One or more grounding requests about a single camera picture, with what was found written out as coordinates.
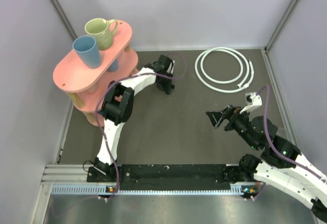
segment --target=blue cup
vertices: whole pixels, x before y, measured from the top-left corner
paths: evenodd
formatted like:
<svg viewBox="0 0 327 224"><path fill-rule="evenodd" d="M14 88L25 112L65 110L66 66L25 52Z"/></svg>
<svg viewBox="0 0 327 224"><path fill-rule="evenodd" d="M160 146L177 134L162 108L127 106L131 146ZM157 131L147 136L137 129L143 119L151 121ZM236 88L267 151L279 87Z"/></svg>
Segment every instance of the blue cup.
<svg viewBox="0 0 327 224"><path fill-rule="evenodd" d="M108 72L115 72L118 70L118 59L115 59L114 62L109 66L109 68L107 69Z"/></svg>
<svg viewBox="0 0 327 224"><path fill-rule="evenodd" d="M95 69L101 65L100 51L94 37L80 36L73 42L73 49L87 67Z"/></svg>

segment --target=mug handle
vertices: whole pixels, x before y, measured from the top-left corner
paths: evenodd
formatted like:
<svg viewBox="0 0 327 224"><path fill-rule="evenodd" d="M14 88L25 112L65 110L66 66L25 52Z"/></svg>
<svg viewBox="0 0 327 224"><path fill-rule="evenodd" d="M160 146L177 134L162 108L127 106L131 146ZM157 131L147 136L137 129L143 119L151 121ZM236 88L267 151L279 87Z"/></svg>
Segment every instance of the mug handle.
<svg viewBox="0 0 327 224"><path fill-rule="evenodd" d="M117 28L118 28L118 21L115 20L115 19L112 19L109 21L109 26L112 24L112 23L116 23L116 26L114 27L113 31L112 31L112 35L114 35L117 31Z"/></svg>

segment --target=pink wooden shelf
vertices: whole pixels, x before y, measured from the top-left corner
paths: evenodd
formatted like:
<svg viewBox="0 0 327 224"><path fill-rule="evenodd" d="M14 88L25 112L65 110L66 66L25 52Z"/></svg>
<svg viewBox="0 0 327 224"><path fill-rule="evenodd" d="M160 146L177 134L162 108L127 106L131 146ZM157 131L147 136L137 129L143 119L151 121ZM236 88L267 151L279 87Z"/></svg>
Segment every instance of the pink wooden shelf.
<svg viewBox="0 0 327 224"><path fill-rule="evenodd" d="M135 74L135 69L138 63L138 56L134 50L129 52L122 52L118 57L119 68L115 72L105 72L98 80L98 89L95 93L89 94L87 91L77 93L80 99L84 102L82 108L75 105L75 107L85 113L93 113L96 110L96 105L101 96L107 91L111 81L118 80L123 77Z"/></svg>
<svg viewBox="0 0 327 224"><path fill-rule="evenodd" d="M56 66L53 72L55 84L66 93L77 93L92 87L107 71L112 62L124 51L132 38L132 28L124 21L118 20L119 26L114 35L113 45L100 51L101 65L96 69L88 68L71 50Z"/></svg>

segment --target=black linear rail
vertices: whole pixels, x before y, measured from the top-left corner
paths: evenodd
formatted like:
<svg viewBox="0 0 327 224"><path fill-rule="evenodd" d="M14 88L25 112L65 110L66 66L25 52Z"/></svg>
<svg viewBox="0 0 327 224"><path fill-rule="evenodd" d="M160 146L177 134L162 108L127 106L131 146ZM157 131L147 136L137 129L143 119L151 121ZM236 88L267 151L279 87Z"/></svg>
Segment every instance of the black linear rail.
<svg viewBox="0 0 327 224"><path fill-rule="evenodd" d="M229 190L230 183L244 181L238 166L225 164L126 164L119 173L121 190ZM90 167L87 182L116 182L114 167L108 175Z"/></svg>

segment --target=pink stand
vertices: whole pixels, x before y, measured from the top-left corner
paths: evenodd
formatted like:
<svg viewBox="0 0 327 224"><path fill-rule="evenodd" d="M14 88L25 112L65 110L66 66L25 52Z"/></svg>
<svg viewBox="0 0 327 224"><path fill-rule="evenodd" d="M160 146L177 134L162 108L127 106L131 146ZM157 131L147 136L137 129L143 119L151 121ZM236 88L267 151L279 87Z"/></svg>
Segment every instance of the pink stand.
<svg viewBox="0 0 327 224"><path fill-rule="evenodd" d="M97 126L94 112L100 97L106 92L111 81L133 75L138 72L137 53L129 46L132 38L132 29L124 21L118 20L119 26L114 36L113 45L100 51L101 65L96 69L88 68L71 50L56 66L53 72L55 84L72 99L74 106L82 111L88 121ZM119 68L115 72L107 72L115 59L118 59ZM103 117L98 115L101 126L104 126Z"/></svg>

